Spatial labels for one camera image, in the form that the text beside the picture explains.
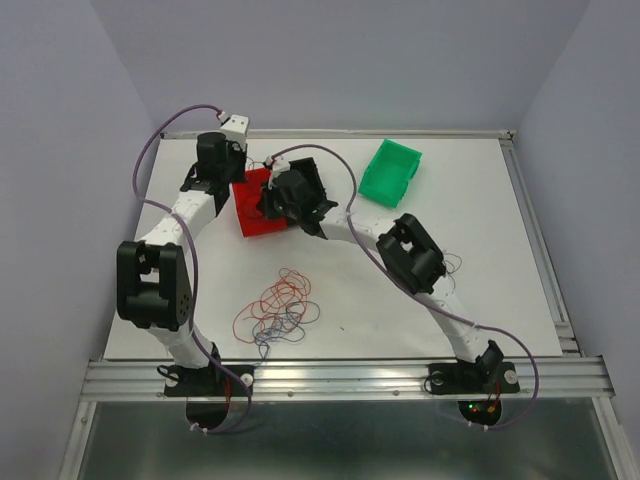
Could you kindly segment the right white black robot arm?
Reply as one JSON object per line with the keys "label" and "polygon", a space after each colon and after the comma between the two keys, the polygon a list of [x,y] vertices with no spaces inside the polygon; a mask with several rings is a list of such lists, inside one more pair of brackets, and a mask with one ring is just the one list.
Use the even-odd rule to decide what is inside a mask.
{"label": "right white black robot arm", "polygon": [[310,236],[353,243],[370,259],[379,259],[383,273],[431,311],[456,358],[454,378],[472,390],[496,381],[504,355],[482,337],[479,326],[462,317],[444,253],[415,216],[389,220],[355,214],[329,200],[321,182],[298,170],[272,174],[261,187],[258,209],[270,220],[284,218]]}

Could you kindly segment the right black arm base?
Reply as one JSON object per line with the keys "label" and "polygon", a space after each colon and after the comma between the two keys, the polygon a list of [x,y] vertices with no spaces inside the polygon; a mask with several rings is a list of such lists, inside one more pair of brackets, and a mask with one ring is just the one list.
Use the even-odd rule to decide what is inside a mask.
{"label": "right black arm base", "polygon": [[473,395],[520,392],[515,365],[493,340],[474,362],[432,363],[423,380],[423,389],[434,395]]}

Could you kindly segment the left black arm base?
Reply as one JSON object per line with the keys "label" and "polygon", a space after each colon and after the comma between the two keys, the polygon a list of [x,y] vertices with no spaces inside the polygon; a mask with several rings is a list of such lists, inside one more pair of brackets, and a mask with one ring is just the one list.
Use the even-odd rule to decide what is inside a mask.
{"label": "left black arm base", "polygon": [[253,392],[253,386],[242,380],[242,377],[253,377],[253,365],[228,365],[227,369],[239,380],[222,372],[211,362],[196,369],[178,365],[159,365],[156,371],[165,381],[164,395],[170,398],[234,397],[245,396],[246,389],[250,393]]}

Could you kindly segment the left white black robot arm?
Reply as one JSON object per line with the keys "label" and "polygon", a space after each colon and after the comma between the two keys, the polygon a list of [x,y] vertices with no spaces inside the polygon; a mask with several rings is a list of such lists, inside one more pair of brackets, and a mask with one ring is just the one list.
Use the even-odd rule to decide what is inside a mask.
{"label": "left white black robot arm", "polygon": [[195,238],[217,218],[230,186],[244,180],[246,152],[221,132],[196,140],[196,162],[171,207],[149,201],[163,218],[137,241],[116,252],[116,310],[161,343],[199,393],[215,392],[223,371],[211,359],[215,345],[195,326],[193,287],[196,272],[187,268]]}

